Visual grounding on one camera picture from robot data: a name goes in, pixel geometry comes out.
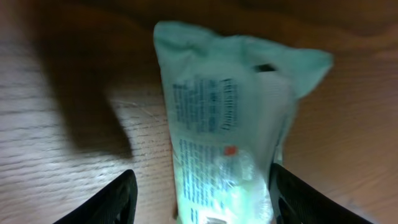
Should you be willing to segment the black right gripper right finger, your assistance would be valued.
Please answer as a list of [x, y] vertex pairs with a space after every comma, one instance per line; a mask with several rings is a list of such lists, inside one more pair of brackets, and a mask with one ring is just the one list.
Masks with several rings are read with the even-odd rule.
[[371, 224], [279, 164], [271, 164], [269, 194], [278, 224]]

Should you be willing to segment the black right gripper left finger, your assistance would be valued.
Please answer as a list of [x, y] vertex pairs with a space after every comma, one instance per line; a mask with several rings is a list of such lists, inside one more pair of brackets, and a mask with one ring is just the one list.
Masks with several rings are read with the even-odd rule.
[[54, 224], [133, 224], [136, 205], [136, 176], [128, 169]]

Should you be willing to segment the mint green wipes pack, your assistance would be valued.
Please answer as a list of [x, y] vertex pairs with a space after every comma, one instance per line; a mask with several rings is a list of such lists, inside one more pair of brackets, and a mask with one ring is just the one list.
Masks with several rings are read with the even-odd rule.
[[177, 21], [155, 25], [179, 223], [270, 223], [269, 172], [333, 57]]

